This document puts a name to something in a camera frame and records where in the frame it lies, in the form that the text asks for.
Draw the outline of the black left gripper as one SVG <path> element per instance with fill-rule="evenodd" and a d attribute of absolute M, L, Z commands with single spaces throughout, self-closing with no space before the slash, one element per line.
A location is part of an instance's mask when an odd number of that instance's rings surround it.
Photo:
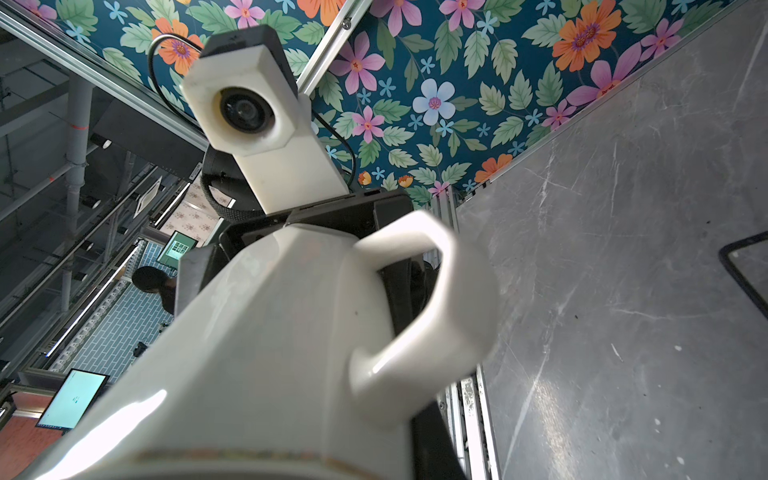
<path fill-rule="evenodd" d="M 354 193 L 314 205 L 227 226 L 212 246 L 195 248 L 179 264 L 174 313 L 180 314 L 192 300 L 245 247 L 285 226 L 300 224 L 325 227 L 362 239 L 414 211 L 409 196 L 402 191 L 373 190 Z M 399 334 L 426 306 L 434 280 L 414 258 L 403 260 L 381 271 L 392 315 L 393 329 Z"/>

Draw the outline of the cream white mug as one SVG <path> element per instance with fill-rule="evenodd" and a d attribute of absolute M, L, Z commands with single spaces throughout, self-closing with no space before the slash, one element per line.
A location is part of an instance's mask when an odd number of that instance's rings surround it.
<path fill-rule="evenodd" d="M 459 377 L 458 244 L 426 211 L 359 239 L 289 225 L 237 254 L 30 479 L 411 479 L 411 420 Z M 434 280 L 399 334 L 381 271 Z"/>

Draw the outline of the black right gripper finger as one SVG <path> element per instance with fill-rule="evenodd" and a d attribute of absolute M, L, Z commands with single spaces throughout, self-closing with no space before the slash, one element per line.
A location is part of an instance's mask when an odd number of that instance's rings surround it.
<path fill-rule="evenodd" d="M 415 479 L 467 479 L 435 401 L 411 420 L 410 431 Z"/>

